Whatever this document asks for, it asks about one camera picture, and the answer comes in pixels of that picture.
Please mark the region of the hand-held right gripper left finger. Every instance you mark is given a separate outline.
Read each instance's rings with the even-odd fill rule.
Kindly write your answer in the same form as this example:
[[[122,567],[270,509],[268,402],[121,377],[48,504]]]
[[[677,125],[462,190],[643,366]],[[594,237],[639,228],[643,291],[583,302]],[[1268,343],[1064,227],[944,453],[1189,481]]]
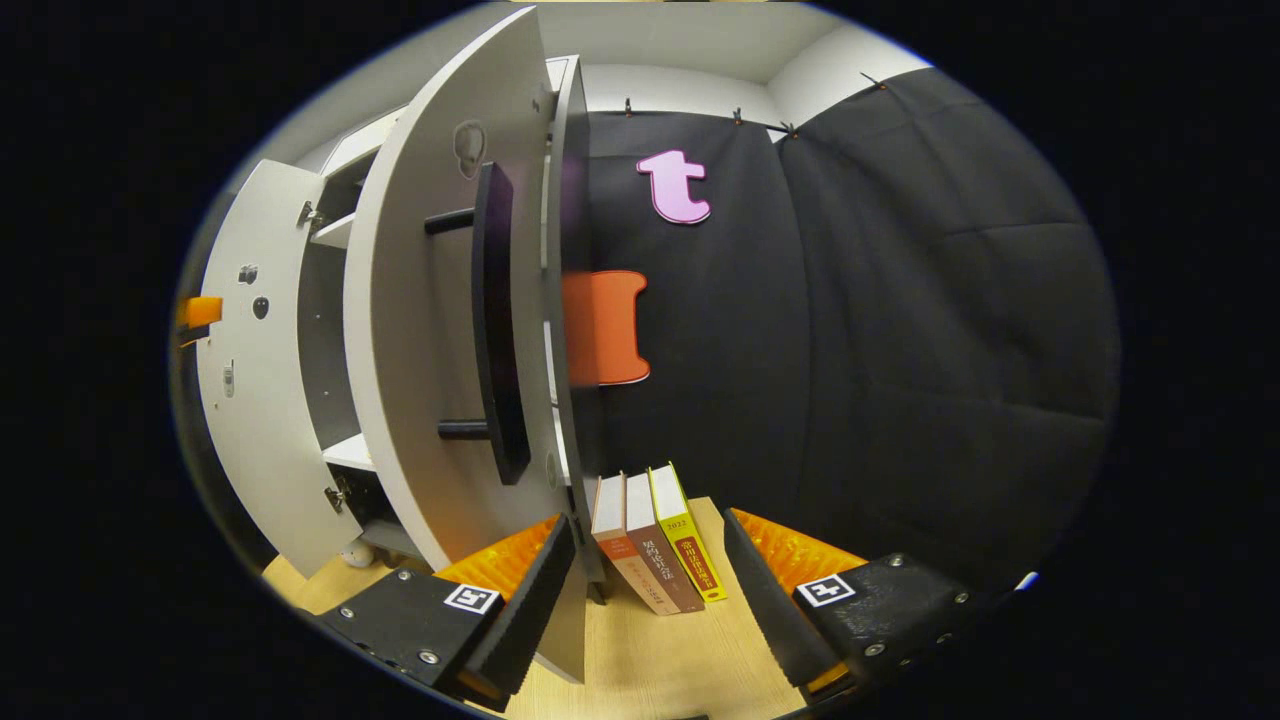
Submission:
[[[575,555],[570,519],[553,515],[442,571],[396,569],[316,620],[413,685],[502,712],[529,674]]]

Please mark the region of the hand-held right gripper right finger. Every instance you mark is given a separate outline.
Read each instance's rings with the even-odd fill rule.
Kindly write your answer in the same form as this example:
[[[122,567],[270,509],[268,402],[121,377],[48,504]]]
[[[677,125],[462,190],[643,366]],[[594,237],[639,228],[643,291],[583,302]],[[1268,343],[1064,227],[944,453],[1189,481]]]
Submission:
[[[972,625],[973,588],[906,553],[863,559],[727,509],[724,552],[787,682],[810,701],[891,683]]]

